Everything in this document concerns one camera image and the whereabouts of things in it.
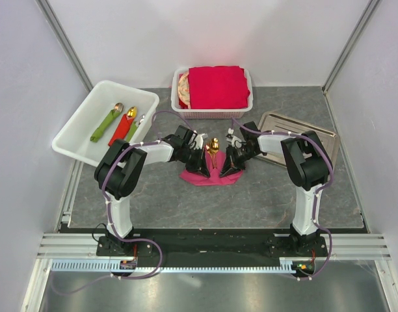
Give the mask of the pink paper napkin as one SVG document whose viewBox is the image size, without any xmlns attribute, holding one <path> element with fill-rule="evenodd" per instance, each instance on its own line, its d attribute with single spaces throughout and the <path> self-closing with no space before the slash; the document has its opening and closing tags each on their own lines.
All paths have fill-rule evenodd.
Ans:
<svg viewBox="0 0 398 312">
<path fill-rule="evenodd" d="M 180 173 L 179 177 L 194 185 L 194 186 L 199 186 L 199 187 L 204 187 L 204 186 L 224 186 L 224 185 L 232 185 L 235 184 L 236 181 L 242 176 L 243 171 L 240 170 L 237 173 L 234 173 L 232 175 L 228 175 L 226 177 L 220 177 L 220 171 L 222 170 L 222 166 L 224 164 L 224 161 L 226 159 L 226 154 L 222 151 L 219 151 L 216 154 L 216 160 L 217 160 L 217 167 L 213 168 L 212 162 L 211 162 L 211 157 L 210 155 L 206 152 L 206 164 L 207 168 L 210 172 L 210 177 L 205 177 L 202 175 L 194 174 L 194 173 L 189 173 L 188 171 L 184 170 L 182 173 Z"/>
</svg>

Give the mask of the gold fork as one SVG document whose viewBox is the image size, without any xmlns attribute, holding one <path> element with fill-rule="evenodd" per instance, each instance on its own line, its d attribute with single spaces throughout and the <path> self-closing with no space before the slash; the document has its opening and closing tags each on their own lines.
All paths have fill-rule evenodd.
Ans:
<svg viewBox="0 0 398 312">
<path fill-rule="evenodd" d="M 213 154 L 212 154 L 210 145 L 209 145 L 209 144 L 206 144 L 205 149 L 206 149 L 206 152 L 207 152 L 207 154 L 209 155 L 209 158 L 210 158 L 210 160 L 211 160 L 211 165 L 212 165 L 212 167 L 214 167 L 214 165 L 213 165 L 213 163 L 214 163 L 214 162 L 213 162 Z"/>
</svg>

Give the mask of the gold spoon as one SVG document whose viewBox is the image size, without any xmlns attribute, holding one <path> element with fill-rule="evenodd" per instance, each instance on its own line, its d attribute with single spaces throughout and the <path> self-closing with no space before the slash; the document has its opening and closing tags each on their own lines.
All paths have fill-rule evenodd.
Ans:
<svg viewBox="0 0 398 312">
<path fill-rule="evenodd" d="M 219 140 L 217 138 L 211 138 L 208 142 L 208 144 L 210 145 L 212 154 L 213 154 L 213 168 L 217 168 L 217 153 L 220 150 L 220 145 L 219 145 Z"/>
</svg>

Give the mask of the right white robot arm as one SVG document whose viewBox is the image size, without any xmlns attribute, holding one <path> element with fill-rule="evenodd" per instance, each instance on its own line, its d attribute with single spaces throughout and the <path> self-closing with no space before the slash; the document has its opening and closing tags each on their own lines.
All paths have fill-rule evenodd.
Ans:
<svg viewBox="0 0 398 312">
<path fill-rule="evenodd" d="M 316 257 L 328 255 L 324 231 L 318 223 L 323 190 L 331 184 L 333 166 L 317 133 L 306 131 L 261 132 L 254 122 L 240 126 L 242 137 L 229 128 L 226 158 L 220 171 L 228 177 L 245 170 L 248 160 L 258 155 L 281 153 L 291 182 L 296 187 L 295 215 L 289 235 L 271 235 L 267 239 L 270 252 L 277 257 Z"/>
</svg>

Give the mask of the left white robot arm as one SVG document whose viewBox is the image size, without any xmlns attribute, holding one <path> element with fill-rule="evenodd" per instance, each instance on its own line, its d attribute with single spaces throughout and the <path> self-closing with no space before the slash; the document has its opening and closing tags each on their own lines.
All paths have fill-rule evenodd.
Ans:
<svg viewBox="0 0 398 312">
<path fill-rule="evenodd" d="M 130 194 L 134 191 L 143 168 L 154 163 L 179 161 L 189 173 L 210 177 L 206 163 L 208 135 L 179 126 L 174 134 L 153 142 L 130 144 L 115 140 L 94 173 L 94 179 L 105 198 L 107 230 L 114 235 L 111 248 L 118 255 L 133 250 L 130 217 Z"/>
</svg>

